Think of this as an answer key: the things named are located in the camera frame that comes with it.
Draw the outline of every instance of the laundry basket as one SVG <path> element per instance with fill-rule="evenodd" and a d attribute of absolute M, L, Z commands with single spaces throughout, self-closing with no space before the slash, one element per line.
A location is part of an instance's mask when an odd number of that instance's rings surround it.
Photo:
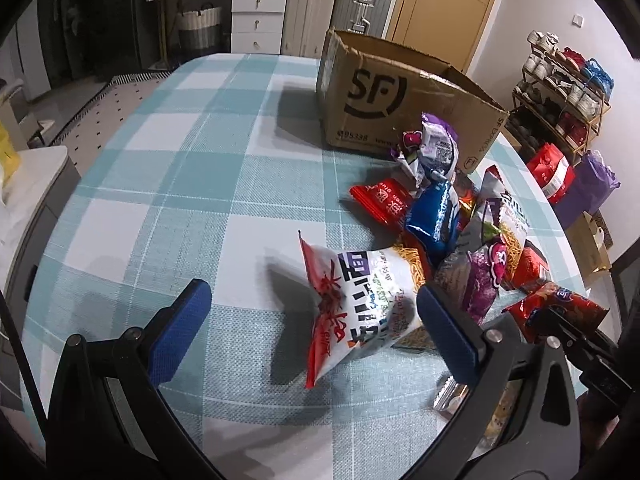
<path fill-rule="evenodd" d="M 187 59 L 220 51 L 221 7 L 181 12 L 177 17 L 180 50 Z"/>

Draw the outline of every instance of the tablecloth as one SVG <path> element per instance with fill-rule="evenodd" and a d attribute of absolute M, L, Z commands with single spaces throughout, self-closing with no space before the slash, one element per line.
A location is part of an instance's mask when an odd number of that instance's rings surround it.
<path fill-rule="evenodd" d="M 210 316 L 160 390 L 230 480 L 389 480 L 425 451 L 443 424 L 430 410 L 447 375 L 436 352 L 389 349 L 303 387 L 314 300 L 298 231 L 335 249 L 392 242 L 348 194 L 392 164 L 325 145 L 318 66 L 203 57 L 122 124 L 66 206 L 31 292 L 23 343 L 46 405 L 70 334 L 144 326 L 201 278 Z M 494 163 L 554 279 L 584 292 L 558 220 L 502 136 L 476 184 Z M 492 316 L 519 297 L 501 291 Z"/>

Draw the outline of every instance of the wooden door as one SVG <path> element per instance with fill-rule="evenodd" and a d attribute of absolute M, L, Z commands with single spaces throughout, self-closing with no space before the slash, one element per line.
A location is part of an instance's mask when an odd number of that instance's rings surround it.
<path fill-rule="evenodd" d="M 391 39 L 465 70 L 493 0 L 399 1 Z"/>

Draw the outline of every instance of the suitcase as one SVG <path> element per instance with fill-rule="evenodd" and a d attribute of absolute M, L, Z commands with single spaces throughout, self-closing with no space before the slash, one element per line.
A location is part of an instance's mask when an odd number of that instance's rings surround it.
<path fill-rule="evenodd" d="M 333 8 L 334 0 L 287 0 L 280 53 L 319 59 Z"/>
<path fill-rule="evenodd" d="M 335 0 L 331 26 L 382 38 L 391 0 Z"/>

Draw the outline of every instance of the blue snack bag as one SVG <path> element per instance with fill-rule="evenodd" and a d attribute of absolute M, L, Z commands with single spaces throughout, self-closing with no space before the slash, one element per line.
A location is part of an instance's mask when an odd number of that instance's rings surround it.
<path fill-rule="evenodd" d="M 407 213 L 404 228 L 424 246 L 434 269 L 452 253 L 458 240 L 460 204 L 450 182 L 433 182 Z"/>

